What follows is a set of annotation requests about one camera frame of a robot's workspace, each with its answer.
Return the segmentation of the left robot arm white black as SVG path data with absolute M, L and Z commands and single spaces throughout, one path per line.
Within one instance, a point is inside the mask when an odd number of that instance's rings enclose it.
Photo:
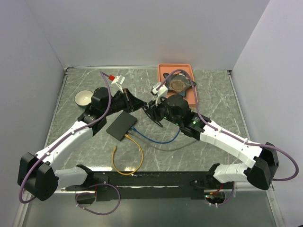
M 20 186 L 19 201 L 23 204 L 26 190 L 41 201 L 56 191 L 60 178 L 55 172 L 61 163 L 83 142 L 95 136 L 107 123 L 106 117 L 124 111 L 132 113 L 147 106 L 127 88 L 111 95 L 106 87 L 97 88 L 91 102 L 77 121 L 55 142 L 35 154 L 25 153 L 20 159 L 17 183 Z

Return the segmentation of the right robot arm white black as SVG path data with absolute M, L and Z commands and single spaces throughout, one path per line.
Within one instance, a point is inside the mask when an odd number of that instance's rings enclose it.
M 207 184 L 211 188 L 216 189 L 227 182 L 248 182 L 258 189 L 269 189 L 279 166 L 274 145 L 258 144 L 225 130 L 193 112 L 180 95 L 160 100 L 159 104 L 150 101 L 144 108 L 154 122 L 165 119 L 177 125 L 188 137 L 212 144 L 240 160 L 239 164 L 214 164 L 207 173 Z

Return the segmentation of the black network switch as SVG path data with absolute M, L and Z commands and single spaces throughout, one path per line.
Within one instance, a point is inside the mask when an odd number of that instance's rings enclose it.
M 118 141 L 122 141 L 138 119 L 127 112 L 122 112 L 106 129 L 106 132 Z

